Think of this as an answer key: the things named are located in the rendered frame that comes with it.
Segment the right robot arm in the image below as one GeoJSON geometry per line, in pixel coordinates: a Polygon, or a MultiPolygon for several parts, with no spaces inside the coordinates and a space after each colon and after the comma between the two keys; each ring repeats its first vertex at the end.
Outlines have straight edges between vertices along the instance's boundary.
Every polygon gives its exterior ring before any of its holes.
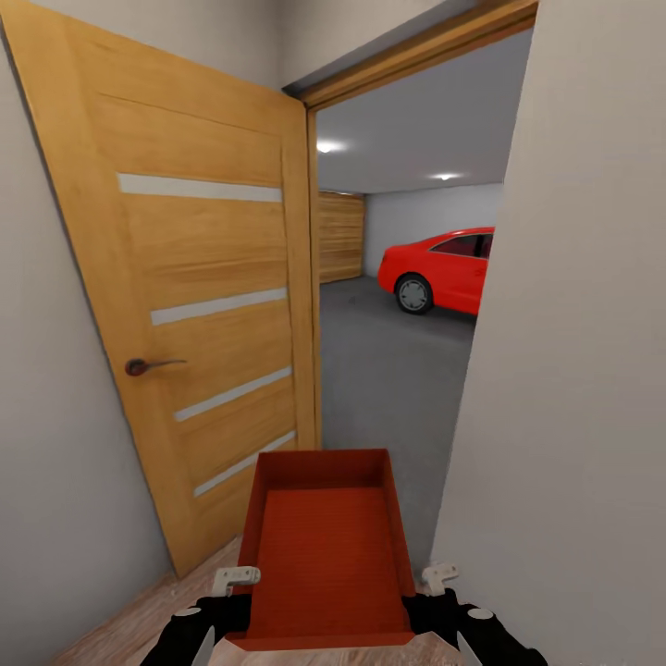
{"type": "Polygon", "coordinates": [[[401,596],[412,632],[434,631],[458,648],[465,666],[548,666],[535,648],[523,647],[508,634],[493,611],[458,604],[456,592],[443,582],[461,576],[456,562],[434,565],[422,573],[425,588],[417,597],[401,596]]]}

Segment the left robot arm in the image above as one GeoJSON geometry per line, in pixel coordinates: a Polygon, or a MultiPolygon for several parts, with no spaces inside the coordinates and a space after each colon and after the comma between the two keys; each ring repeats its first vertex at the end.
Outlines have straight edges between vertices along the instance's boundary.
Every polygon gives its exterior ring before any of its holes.
{"type": "Polygon", "coordinates": [[[220,568],[211,597],[177,611],[140,666],[207,666],[214,645],[230,632],[244,632],[251,621],[252,594],[232,595],[232,586],[258,584],[257,567],[220,568]]]}

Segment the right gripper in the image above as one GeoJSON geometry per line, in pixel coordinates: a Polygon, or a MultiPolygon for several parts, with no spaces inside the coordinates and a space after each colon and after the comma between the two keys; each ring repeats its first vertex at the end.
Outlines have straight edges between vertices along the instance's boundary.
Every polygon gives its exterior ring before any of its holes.
{"type": "MultiPolygon", "coordinates": [[[[402,605],[409,612],[412,632],[421,635],[434,631],[446,642],[446,636],[442,633],[442,611],[448,605],[458,605],[456,592],[447,587],[445,595],[432,597],[426,596],[425,592],[418,593],[417,597],[401,596],[402,605]]],[[[450,643],[450,642],[448,642],[450,643]]]]}

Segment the storage box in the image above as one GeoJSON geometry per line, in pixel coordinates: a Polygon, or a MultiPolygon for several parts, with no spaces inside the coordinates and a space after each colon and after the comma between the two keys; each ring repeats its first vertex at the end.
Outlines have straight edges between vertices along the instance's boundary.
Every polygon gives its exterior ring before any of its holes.
{"type": "Polygon", "coordinates": [[[257,567],[245,650],[407,645],[417,597],[387,449],[260,452],[238,567],[257,567]]]}

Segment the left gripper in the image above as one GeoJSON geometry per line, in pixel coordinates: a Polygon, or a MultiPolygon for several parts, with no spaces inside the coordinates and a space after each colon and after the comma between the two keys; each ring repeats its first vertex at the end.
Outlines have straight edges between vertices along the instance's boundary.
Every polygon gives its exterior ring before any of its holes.
{"type": "Polygon", "coordinates": [[[199,604],[217,606],[223,616],[223,629],[219,639],[230,632],[244,632],[249,629],[251,621],[252,594],[232,595],[231,597],[202,597],[196,601],[199,604]]]}

